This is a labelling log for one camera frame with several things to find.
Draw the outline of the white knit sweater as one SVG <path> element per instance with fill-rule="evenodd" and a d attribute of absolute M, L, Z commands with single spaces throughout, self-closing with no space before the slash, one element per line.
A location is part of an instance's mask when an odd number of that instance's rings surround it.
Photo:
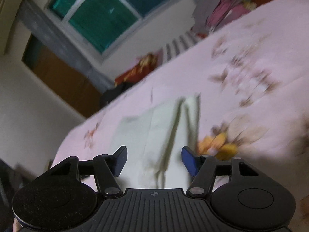
<path fill-rule="evenodd" d="M 184 146 L 196 149 L 200 97 L 192 95 L 159 104 L 118 124 L 110 151 L 128 150 L 118 183 L 123 189 L 188 187 L 190 176 L 181 160 Z"/>

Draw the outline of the pile of folded clothes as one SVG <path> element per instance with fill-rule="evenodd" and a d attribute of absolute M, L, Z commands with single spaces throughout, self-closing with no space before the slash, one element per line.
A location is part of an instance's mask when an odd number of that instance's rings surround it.
<path fill-rule="evenodd" d="M 256 9 L 252 0 L 199 0 L 193 11 L 191 32 L 200 38 Z"/>

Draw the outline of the black bag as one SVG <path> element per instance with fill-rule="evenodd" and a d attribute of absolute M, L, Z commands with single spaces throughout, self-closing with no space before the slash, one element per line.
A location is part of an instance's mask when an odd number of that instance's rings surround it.
<path fill-rule="evenodd" d="M 131 82 L 123 82 L 117 85 L 115 88 L 107 90 L 99 99 L 99 106 L 103 108 L 107 106 L 111 101 L 115 100 L 121 94 L 123 94 L 126 90 L 133 87 L 135 83 Z"/>

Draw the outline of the brown wooden wardrobe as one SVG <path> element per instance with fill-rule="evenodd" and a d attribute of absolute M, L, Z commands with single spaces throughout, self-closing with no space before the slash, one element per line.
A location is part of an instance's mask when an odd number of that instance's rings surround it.
<path fill-rule="evenodd" d="M 101 93 L 81 73 L 68 66 L 34 35 L 31 35 L 23 63 L 58 97 L 84 117 L 100 110 Z"/>

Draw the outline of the pink floral bed sheet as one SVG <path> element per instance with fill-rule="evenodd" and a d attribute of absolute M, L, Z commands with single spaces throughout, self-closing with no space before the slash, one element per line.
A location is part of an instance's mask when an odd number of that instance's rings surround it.
<path fill-rule="evenodd" d="M 112 154 L 123 118 L 198 95 L 197 143 L 219 133 L 297 201 L 308 230 L 308 0 L 273 0 L 164 64 L 72 129 L 54 162 Z"/>

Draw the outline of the striped grey white mattress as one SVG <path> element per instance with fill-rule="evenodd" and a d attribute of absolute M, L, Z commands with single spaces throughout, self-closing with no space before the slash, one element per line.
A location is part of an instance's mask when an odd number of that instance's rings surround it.
<path fill-rule="evenodd" d="M 162 47 L 162 63 L 167 63 L 190 48 L 196 46 L 204 37 L 201 37 L 190 30 L 175 37 Z"/>

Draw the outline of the grey left curtain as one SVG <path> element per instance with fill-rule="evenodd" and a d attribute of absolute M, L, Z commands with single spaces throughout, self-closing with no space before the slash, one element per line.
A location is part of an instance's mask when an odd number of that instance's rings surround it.
<path fill-rule="evenodd" d="M 44 46 L 68 66 L 84 75 L 98 91 L 104 93 L 114 87 L 113 82 L 92 66 L 35 2 L 23 0 L 17 18 Z"/>

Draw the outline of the window with white frame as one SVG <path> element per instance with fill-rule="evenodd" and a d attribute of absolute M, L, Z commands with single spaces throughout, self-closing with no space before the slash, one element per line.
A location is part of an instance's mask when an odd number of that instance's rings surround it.
<path fill-rule="evenodd" d="M 193 0 L 50 0 L 57 25 L 80 47 L 101 59 L 147 23 L 160 20 L 172 33 L 191 21 Z"/>

